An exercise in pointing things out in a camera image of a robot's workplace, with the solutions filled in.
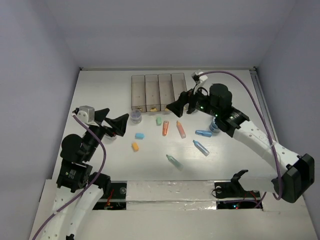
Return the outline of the light blue marker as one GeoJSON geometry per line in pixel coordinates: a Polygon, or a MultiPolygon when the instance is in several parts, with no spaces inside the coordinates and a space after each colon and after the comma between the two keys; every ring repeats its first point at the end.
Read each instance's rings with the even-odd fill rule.
{"type": "Polygon", "coordinates": [[[192,142],[204,156],[207,157],[210,154],[210,152],[199,141],[193,140],[192,142]]]}

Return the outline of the green eraser cap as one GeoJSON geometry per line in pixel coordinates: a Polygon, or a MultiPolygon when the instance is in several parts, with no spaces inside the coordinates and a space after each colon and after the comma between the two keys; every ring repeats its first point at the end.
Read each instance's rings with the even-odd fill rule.
{"type": "Polygon", "coordinates": [[[160,126],[162,124],[162,118],[161,117],[157,117],[156,118],[156,125],[160,126]]]}

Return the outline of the orange eraser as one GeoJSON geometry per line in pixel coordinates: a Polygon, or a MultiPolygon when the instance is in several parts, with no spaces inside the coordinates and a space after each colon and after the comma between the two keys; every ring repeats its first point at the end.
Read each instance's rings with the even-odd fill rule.
{"type": "Polygon", "coordinates": [[[139,151],[139,146],[136,142],[133,142],[131,145],[132,149],[134,152],[138,152],[139,151]]]}

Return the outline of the blue label putty jar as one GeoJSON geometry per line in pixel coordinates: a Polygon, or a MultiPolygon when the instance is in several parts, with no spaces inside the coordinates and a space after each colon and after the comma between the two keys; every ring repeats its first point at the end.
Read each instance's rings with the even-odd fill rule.
{"type": "Polygon", "coordinates": [[[209,125],[209,129],[211,132],[213,133],[219,133],[221,130],[218,128],[216,122],[215,122],[216,118],[213,117],[211,122],[210,122],[210,125],[209,125]]]}

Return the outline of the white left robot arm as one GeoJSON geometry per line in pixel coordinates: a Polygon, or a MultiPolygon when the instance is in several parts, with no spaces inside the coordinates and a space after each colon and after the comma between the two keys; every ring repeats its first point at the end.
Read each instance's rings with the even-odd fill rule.
{"type": "Polygon", "coordinates": [[[124,136],[129,114],[111,119],[109,111],[84,105],[72,112],[85,133],[69,134],[61,142],[57,189],[51,215],[39,229],[41,239],[75,240],[98,200],[110,194],[111,178],[102,173],[107,159],[102,139],[124,136]]]}

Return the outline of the clear paper clip jar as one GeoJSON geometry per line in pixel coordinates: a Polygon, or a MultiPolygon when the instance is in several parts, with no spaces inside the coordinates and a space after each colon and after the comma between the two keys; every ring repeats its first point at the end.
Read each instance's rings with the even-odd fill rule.
{"type": "Polygon", "coordinates": [[[139,124],[142,121],[142,112],[139,109],[134,109],[130,113],[130,119],[133,123],[139,124]]]}

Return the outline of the pink orange highlighter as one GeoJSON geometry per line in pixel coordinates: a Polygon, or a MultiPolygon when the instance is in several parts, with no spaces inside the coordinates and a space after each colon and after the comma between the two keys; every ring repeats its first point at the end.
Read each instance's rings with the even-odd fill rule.
{"type": "Polygon", "coordinates": [[[185,139],[186,138],[186,133],[185,133],[185,130],[184,130],[182,124],[179,121],[176,121],[176,127],[177,127],[177,130],[178,130],[179,134],[180,134],[180,137],[182,139],[185,139]]]}

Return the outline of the blue highlighter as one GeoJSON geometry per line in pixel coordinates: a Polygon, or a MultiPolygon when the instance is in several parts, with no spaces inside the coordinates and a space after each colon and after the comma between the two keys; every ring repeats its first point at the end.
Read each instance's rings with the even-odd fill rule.
{"type": "Polygon", "coordinates": [[[212,136],[212,132],[207,130],[196,130],[195,134],[203,137],[208,137],[208,138],[212,136]]]}

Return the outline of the teal green marker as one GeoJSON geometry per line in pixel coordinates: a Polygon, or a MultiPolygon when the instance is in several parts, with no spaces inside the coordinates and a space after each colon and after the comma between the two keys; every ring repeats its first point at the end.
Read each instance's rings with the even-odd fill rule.
{"type": "Polygon", "coordinates": [[[179,171],[183,170],[184,166],[178,160],[176,160],[173,156],[167,154],[166,158],[179,171]]]}

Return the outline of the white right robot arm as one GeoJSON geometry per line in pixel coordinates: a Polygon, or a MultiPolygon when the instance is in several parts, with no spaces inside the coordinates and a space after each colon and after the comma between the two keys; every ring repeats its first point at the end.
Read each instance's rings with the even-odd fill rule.
{"type": "Polygon", "coordinates": [[[208,94],[202,90],[200,87],[183,91],[166,107],[177,117],[183,115],[185,105],[188,114],[198,110],[213,116],[222,132],[246,145],[275,170],[256,189],[295,203],[315,181],[314,158],[307,153],[299,155],[269,138],[247,115],[232,106],[232,93],[224,84],[212,84],[208,94]]]}

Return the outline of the blue eraser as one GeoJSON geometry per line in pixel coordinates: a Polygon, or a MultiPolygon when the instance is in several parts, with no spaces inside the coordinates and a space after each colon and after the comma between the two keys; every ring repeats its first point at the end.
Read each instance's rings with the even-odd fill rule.
{"type": "Polygon", "coordinates": [[[145,138],[145,135],[143,133],[136,133],[135,139],[143,140],[145,138]]]}

